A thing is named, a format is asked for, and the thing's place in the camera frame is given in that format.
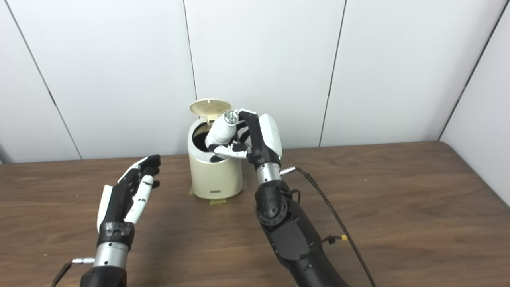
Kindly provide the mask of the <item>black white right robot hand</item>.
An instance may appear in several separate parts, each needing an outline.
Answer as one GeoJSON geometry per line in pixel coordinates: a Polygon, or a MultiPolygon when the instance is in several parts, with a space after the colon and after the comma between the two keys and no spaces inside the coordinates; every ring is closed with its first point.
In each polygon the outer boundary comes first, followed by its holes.
{"type": "Polygon", "coordinates": [[[281,137],[269,114],[227,110],[213,122],[205,145],[218,157],[247,159],[255,169],[270,163],[282,165],[281,137]]]}

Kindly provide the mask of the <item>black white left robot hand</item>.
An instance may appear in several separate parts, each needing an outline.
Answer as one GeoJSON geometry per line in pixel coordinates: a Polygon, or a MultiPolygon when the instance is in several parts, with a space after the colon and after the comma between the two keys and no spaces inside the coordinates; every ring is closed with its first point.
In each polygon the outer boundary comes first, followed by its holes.
{"type": "Polygon", "coordinates": [[[97,245],[120,243],[131,249],[137,224],[151,191],[160,186],[161,156],[151,155],[131,165],[114,186],[105,185],[97,215],[97,245]]]}

